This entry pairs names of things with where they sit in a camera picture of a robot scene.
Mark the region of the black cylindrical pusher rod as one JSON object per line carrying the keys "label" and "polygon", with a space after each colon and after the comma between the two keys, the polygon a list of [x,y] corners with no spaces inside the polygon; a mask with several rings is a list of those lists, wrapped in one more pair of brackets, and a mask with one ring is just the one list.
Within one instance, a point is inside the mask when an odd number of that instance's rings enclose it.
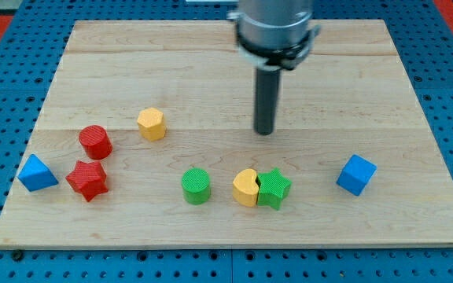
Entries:
{"label": "black cylindrical pusher rod", "polygon": [[257,134],[274,131],[277,112],[280,71],[256,69],[253,128]]}

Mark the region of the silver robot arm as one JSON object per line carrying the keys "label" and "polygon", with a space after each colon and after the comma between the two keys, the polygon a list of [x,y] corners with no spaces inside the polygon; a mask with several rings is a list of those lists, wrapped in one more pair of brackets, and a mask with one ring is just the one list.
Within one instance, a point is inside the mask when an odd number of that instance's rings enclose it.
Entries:
{"label": "silver robot arm", "polygon": [[281,72],[305,61],[320,27],[309,28],[312,0],[239,0],[227,14],[239,53],[255,68],[253,128],[274,131]]}

